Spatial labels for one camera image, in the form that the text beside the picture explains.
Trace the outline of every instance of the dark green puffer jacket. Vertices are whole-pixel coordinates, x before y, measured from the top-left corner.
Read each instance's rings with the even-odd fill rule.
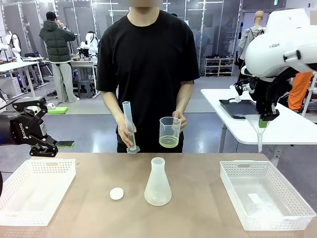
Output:
[[[67,42],[76,39],[73,32],[60,28],[53,21],[44,21],[44,27],[40,31],[40,37],[47,45],[51,62],[70,61]]]

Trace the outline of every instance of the man's left hand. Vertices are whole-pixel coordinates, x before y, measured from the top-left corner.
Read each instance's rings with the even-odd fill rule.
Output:
[[[179,111],[174,111],[172,116],[182,121],[182,124],[180,125],[180,131],[183,131],[184,127],[186,126],[186,118],[184,117],[184,115],[181,114]]]

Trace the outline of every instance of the white shoe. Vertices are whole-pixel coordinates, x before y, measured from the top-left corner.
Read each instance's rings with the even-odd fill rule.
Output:
[[[69,103],[76,103],[80,100],[80,98],[77,98],[75,102],[69,102]]]

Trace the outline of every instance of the stool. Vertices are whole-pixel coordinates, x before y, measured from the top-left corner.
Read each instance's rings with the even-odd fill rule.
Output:
[[[79,98],[92,98],[94,90],[90,80],[79,80],[77,81],[78,97]]]

